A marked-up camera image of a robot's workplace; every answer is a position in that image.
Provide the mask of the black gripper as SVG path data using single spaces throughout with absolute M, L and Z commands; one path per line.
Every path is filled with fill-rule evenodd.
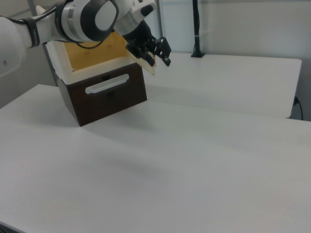
M 156 39 L 145 20 L 130 33 L 123 35 L 127 41 L 126 48 L 136 58 L 142 58 L 149 66 L 154 67 L 156 64 L 155 55 L 157 55 L 163 63 L 168 67 L 171 64 L 169 58 L 171 47 L 165 37 Z

